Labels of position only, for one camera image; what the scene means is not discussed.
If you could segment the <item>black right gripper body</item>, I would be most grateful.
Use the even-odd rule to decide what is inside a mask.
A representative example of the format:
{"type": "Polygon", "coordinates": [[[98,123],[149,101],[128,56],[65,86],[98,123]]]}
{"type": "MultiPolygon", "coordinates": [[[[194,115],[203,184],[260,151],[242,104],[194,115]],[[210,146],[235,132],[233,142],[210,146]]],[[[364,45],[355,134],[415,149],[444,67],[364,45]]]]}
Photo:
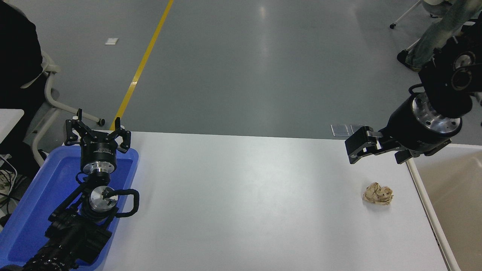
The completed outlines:
{"type": "Polygon", "coordinates": [[[384,149],[410,150],[413,157],[432,156],[451,142],[452,119],[438,113],[427,96],[410,96],[379,132],[384,149]]]}

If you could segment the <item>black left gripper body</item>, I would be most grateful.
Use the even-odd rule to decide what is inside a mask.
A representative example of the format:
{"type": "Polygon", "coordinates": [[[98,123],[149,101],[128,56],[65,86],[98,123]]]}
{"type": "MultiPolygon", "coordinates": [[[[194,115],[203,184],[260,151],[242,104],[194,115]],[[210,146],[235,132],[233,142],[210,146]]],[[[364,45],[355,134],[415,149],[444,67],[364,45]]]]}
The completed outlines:
{"type": "Polygon", "coordinates": [[[86,166],[95,162],[107,162],[113,166],[117,165],[116,160],[116,141],[94,141],[91,137],[83,137],[80,140],[81,146],[81,166],[86,166]]]}

